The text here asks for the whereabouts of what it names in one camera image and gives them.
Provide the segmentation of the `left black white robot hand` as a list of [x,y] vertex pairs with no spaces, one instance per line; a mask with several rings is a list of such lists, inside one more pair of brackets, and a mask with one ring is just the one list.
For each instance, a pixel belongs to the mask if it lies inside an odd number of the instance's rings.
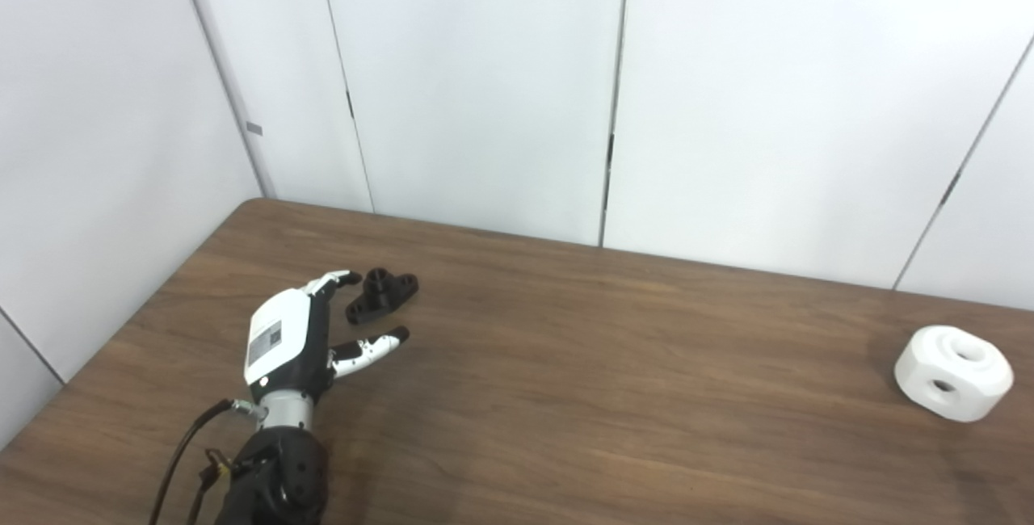
[[326,390],[406,343],[410,331],[399,326],[331,345],[331,301],[340,288],[361,281],[359,272],[328,271],[266,300],[251,316],[245,350],[243,378],[251,399],[235,400],[229,408],[254,419],[258,431],[311,431]]

